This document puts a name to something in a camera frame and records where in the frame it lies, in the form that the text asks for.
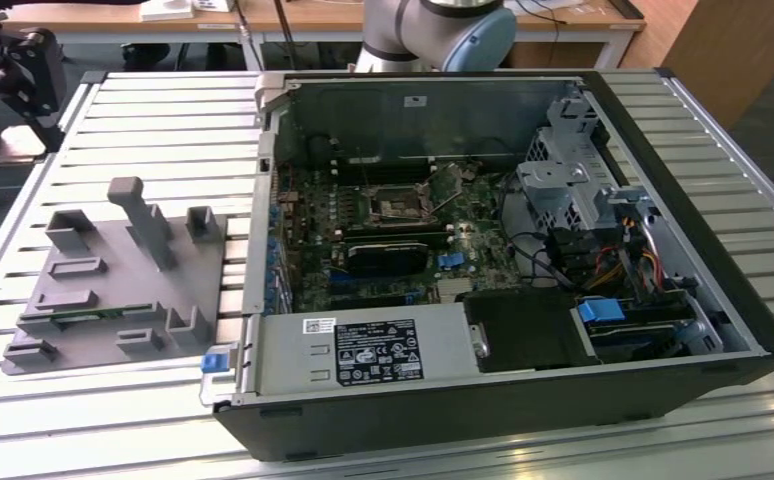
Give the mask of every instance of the desk leg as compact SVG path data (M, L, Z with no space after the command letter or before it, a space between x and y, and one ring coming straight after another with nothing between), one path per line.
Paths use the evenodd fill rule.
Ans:
M598 69L618 68L634 34L632 30L610 31L609 33L610 39L604 45L604 50L601 50L598 62L596 63L596 68Z
M266 66L266 60L263 59L263 43L265 35L262 32L245 32L242 36L242 52L245 53L245 62L247 64L249 70L253 72L259 72L259 66Z

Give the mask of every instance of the gray plastic holder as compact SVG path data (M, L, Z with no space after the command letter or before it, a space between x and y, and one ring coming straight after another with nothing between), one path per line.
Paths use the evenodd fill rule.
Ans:
M111 182L127 221L53 215L9 375L197 356L215 343L227 219L194 207L169 221L142 191L137 177Z

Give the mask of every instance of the green circuit board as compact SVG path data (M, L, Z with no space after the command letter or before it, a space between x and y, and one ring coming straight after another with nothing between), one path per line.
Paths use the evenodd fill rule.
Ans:
M294 311L369 308L381 300L384 306L442 303L456 296L444 294L445 285L488 290L520 284L496 213L502 173L477 174L468 164L449 162L426 183L365 186L340 186L326 172L297 170L294 175L297 205L285 207ZM385 225L448 225L449 242L430 247L422 272L356 279L345 268L350 244L338 232ZM462 264L441 268L438 257L456 253L464 254Z

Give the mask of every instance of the sticker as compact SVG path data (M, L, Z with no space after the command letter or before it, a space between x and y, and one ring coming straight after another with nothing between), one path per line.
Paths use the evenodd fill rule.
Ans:
M344 387L424 379L414 320L333 323L332 328L337 345L337 381Z
M198 29L201 30L235 30L237 25L231 23L199 23Z
M405 97L405 108L425 107L429 105L429 97Z
M332 333L337 325L336 318L306 318L305 333Z

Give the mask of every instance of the barcode sticker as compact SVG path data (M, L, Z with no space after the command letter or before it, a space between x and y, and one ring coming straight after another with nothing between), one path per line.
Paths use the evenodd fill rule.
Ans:
M305 334L310 333L334 333L337 318L306 318Z

